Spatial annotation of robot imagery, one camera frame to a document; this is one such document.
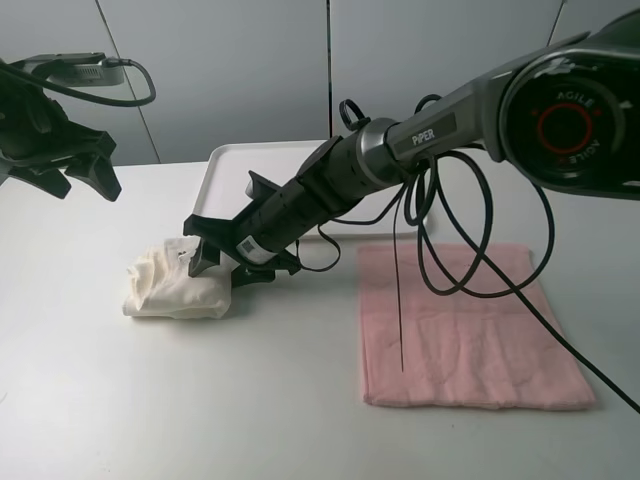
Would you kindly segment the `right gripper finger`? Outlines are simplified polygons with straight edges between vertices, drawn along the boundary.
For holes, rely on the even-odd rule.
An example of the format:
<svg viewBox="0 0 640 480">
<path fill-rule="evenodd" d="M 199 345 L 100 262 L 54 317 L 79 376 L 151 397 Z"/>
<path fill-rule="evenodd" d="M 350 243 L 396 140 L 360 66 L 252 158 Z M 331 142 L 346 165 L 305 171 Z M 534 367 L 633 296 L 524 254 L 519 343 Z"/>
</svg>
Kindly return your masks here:
<svg viewBox="0 0 640 480">
<path fill-rule="evenodd" d="M 274 269 L 251 269 L 240 265 L 233 270 L 233 287 L 240 288 L 258 283 L 271 283 L 276 278 Z"/>
<path fill-rule="evenodd" d="M 220 250 L 205 239 L 199 240 L 194 255 L 189 262 L 188 275 L 198 277 L 211 267 L 220 265 Z"/>
</svg>

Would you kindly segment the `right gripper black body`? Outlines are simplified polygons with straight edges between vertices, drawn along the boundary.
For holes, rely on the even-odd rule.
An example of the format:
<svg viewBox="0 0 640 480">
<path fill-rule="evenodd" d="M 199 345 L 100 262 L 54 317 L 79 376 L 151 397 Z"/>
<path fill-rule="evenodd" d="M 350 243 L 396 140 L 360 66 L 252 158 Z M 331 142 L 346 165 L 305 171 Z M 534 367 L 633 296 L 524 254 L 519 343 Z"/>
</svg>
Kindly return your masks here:
<svg viewBox="0 0 640 480">
<path fill-rule="evenodd" d="M 293 275 L 302 265 L 287 247 L 339 213 L 340 177 L 327 169 L 308 169 L 282 185 L 233 230 L 225 229 L 220 250 L 251 269 Z"/>
</svg>

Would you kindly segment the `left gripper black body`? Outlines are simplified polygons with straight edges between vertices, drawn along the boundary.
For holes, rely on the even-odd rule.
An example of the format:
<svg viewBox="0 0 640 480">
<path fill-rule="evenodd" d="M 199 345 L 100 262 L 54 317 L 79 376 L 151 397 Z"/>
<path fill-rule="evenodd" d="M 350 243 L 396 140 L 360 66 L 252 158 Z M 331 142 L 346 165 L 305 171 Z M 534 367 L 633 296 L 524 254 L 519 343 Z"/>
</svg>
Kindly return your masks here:
<svg viewBox="0 0 640 480">
<path fill-rule="evenodd" d="M 70 166 L 91 175 L 114 173 L 115 141 L 72 121 L 60 104 L 32 85 L 1 86 L 1 172 Z"/>
</svg>

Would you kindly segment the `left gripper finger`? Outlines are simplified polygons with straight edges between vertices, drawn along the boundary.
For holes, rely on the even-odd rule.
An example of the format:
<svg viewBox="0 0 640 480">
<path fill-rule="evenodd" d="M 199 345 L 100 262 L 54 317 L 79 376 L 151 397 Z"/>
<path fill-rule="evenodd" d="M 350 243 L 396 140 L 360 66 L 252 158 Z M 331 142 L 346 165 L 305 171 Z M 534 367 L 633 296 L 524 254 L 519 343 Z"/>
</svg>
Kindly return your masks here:
<svg viewBox="0 0 640 480">
<path fill-rule="evenodd" d="M 71 190 L 70 182 L 59 170 L 38 172 L 30 168 L 11 167 L 7 175 L 58 199 L 64 199 Z"/>
<path fill-rule="evenodd" d="M 109 158 L 88 151 L 66 152 L 67 167 L 64 174 L 93 188 L 104 199 L 115 202 L 121 193 L 121 185 Z"/>
</svg>

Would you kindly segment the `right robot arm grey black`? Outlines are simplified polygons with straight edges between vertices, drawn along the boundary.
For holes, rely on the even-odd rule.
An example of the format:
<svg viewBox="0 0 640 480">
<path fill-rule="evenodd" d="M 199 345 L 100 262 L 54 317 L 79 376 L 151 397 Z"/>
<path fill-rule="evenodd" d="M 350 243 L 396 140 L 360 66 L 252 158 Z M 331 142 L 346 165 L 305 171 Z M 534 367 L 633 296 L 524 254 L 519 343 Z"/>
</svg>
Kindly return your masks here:
<svg viewBox="0 0 640 480">
<path fill-rule="evenodd" d="M 412 117 L 366 119 L 333 137 L 285 184 L 253 175 L 234 218 L 193 214 L 190 276 L 229 258 L 242 286 L 296 273 L 288 247 L 429 160 L 482 143 L 532 183 L 581 196 L 639 196 L 639 14 L 629 12 L 484 74 Z"/>
</svg>

